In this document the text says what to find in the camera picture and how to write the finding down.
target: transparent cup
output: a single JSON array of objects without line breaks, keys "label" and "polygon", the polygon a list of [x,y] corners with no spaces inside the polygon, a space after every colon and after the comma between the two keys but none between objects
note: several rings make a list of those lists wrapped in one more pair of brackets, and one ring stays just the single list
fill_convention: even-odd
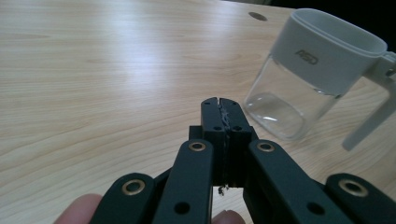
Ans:
[{"label": "transparent cup", "polygon": [[299,139],[310,130],[362,76],[389,91],[380,107],[347,139],[345,147],[362,138],[396,109],[396,54],[361,28],[312,8],[293,11],[243,106],[276,137]]}]

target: wood grain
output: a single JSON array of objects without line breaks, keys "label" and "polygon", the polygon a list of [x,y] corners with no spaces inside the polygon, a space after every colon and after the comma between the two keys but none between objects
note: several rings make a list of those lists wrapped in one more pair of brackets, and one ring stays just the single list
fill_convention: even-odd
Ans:
[{"label": "wood grain", "polygon": [[[257,12],[268,21],[248,13]],[[171,167],[200,103],[241,102],[291,9],[205,0],[0,1],[0,219],[51,223],[77,196]],[[309,135],[274,139],[313,178],[359,175],[396,199],[396,117],[347,152],[386,93],[362,78]],[[214,198],[251,222],[241,189]]]}]

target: hand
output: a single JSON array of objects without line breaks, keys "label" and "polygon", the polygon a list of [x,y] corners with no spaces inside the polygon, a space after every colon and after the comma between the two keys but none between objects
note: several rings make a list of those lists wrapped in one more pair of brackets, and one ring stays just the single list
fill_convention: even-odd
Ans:
[{"label": "hand", "polygon": [[[86,194],[75,199],[56,219],[55,224],[88,224],[102,196]],[[235,211],[222,211],[213,217],[212,224],[245,224]]]}]

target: white cup handle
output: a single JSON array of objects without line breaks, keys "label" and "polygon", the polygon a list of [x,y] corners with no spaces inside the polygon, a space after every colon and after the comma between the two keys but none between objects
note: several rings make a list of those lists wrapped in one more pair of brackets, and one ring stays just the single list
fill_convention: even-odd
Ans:
[{"label": "white cup handle", "polygon": [[358,129],[348,135],[343,142],[343,147],[346,150],[353,149],[396,111],[396,81],[392,78],[395,73],[396,54],[394,52],[387,52],[364,75],[374,83],[385,88],[389,93],[389,98]]}]

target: cup rim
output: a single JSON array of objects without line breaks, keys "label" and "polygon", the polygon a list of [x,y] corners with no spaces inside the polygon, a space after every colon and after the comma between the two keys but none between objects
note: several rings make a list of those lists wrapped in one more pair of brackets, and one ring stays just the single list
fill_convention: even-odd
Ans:
[{"label": "cup rim", "polygon": [[344,49],[367,56],[379,56],[387,51],[388,45],[380,37],[327,12],[313,8],[298,8],[290,17]]}]

